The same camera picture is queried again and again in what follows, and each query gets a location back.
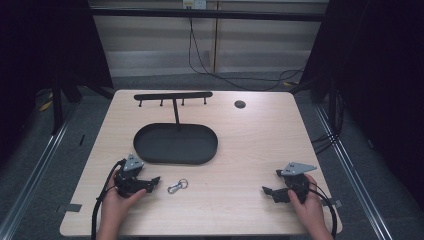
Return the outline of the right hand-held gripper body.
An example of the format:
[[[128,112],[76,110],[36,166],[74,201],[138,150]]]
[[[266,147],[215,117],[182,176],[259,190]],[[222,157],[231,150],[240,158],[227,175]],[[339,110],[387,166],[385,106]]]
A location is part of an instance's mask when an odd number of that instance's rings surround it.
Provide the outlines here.
[[[276,173],[284,179],[288,191],[293,190],[300,202],[304,203],[309,192],[309,180],[305,173],[316,169],[317,167],[313,165],[290,162],[284,169],[279,169]]]

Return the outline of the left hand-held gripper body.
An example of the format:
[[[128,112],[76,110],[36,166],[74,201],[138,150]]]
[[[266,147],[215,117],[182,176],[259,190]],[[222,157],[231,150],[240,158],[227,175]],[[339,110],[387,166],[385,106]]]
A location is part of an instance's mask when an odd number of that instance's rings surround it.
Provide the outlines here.
[[[128,198],[139,190],[148,188],[146,181],[137,178],[143,167],[144,162],[132,153],[123,160],[114,179],[120,196]]]

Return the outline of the person's left hand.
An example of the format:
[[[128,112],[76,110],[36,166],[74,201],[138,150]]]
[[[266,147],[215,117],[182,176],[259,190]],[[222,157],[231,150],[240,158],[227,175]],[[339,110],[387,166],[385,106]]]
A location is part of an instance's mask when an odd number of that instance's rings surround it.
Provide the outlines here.
[[[145,189],[141,189],[128,198],[120,196],[114,185],[115,175],[116,171],[113,172],[107,184],[106,195],[102,201],[102,222],[122,222],[127,217],[130,208],[147,193]]]

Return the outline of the person's right hand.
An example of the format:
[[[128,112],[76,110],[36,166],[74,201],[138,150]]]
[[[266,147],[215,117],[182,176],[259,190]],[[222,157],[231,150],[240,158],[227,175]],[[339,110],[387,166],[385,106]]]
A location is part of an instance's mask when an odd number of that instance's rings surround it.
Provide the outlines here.
[[[309,192],[304,203],[293,190],[288,191],[288,196],[300,222],[310,234],[327,230],[322,205],[315,193]]]

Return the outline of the black key stand with tray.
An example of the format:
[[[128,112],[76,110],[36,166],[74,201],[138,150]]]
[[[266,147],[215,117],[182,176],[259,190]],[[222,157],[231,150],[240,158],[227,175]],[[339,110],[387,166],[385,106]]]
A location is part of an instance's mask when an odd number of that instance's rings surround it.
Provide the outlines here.
[[[185,124],[179,120],[177,101],[213,96],[210,91],[187,93],[137,94],[134,99],[142,105],[144,101],[171,100],[174,123],[148,124],[135,134],[133,147],[144,161],[155,164],[201,165],[210,161],[217,153],[218,137],[209,127],[201,124]]]

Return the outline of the grey tape strip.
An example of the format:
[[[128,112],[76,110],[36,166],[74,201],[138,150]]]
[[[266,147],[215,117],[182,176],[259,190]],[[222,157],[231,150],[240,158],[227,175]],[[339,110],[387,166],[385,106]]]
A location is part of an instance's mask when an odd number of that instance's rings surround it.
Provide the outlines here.
[[[57,213],[66,213],[66,212],[79,212],[81,209],[81,204],[61,204],[57,207]]]
[[[343,203],[341,200],[334,200],[334,199],[321,199],[321,203],[323,206],[329,206],[330,204],[334,206],[335,208],[340,208],[343,206]]]

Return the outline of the black metal stand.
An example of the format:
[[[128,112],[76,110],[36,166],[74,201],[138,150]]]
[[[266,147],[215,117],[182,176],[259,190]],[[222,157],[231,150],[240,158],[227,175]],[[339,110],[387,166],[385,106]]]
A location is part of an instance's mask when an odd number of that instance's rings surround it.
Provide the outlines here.
[[[56,135],[61,126],[63,125],[63,112],[62,112],[62,91],[60,82],[57,78],[52,81],[52,94],[53,94],[53,113],[54,113],[54,124],[52,134]]]

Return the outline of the yellow floor object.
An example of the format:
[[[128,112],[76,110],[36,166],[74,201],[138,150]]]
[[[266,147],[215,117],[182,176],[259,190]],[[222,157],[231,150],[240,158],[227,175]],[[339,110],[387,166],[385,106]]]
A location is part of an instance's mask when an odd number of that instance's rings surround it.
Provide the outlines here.
[[[47,99],[44,101],[44,103],[41,105],[38,111],[43,112],[47,110],[52,104],[52,102],[53,102],[53,93],[50,93],[50,95],[47,97]]]

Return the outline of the black curtain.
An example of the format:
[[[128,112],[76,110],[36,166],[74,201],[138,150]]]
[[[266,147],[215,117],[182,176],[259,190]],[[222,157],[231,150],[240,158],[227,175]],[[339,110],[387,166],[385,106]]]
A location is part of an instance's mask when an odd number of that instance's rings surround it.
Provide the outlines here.
[[[301,81],[339,91],[424,211],[424,0],[329,0]]]
[[[0,168],[23,138],[36,94],[113,86],[88,0],[0,0]]]

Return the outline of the silver carabiner keychain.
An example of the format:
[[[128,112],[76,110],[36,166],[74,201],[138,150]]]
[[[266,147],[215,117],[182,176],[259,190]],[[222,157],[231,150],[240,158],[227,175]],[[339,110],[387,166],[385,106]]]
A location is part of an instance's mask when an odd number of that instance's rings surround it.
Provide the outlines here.
[[[177,183],[169,186],[167,188],[167,192],[169,194],[175,194],[180,189],[186,189],[189,185],[189,182],[187,179],[180,179]]]

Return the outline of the metal floor rail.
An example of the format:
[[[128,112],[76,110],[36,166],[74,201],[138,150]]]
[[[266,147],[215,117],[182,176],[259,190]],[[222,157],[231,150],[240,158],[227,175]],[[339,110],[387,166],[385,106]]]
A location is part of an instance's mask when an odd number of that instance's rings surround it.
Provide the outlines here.
[[[352,188],[378,240],[396,240],[391,234],[388,225],[386,224],[380,211],[377,209],[376,204],[367,191],[342,141],[331,129],[329,117],[325,109],[322,106],[316,106],[315,109],[321,124],[325,129],[326,136],[330,139],[330,143],[339,159],[339,162],[341,163],[344,172],[346,173],[347,178],[352,185]]]
[[[4,221],[0,225],[0,240],[12,240],[34,194],[37,190],[47,168],[49,167],[64,135],[67,132],[69,122],[73,118],[75,111],[78,109],[78,104],[72,104],[66,118],[53,134],[42,155],[40,156],[35,169],[32,171],[23,189],[20,191],[12,208],[8,211]]]

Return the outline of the black horizontal frame bar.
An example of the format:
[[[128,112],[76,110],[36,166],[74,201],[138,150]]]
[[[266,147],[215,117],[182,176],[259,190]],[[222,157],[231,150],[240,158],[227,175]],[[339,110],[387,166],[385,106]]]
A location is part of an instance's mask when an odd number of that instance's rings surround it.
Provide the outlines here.
[[[300,21],[300,22],[323,22],[327,19],[327,17],[324,14],[224,11],[224,10],[93,7],[90,9],[90,12],[92,15],[101,15],[101,16],[212,18],[212,19],[273,20],[273,21]]]

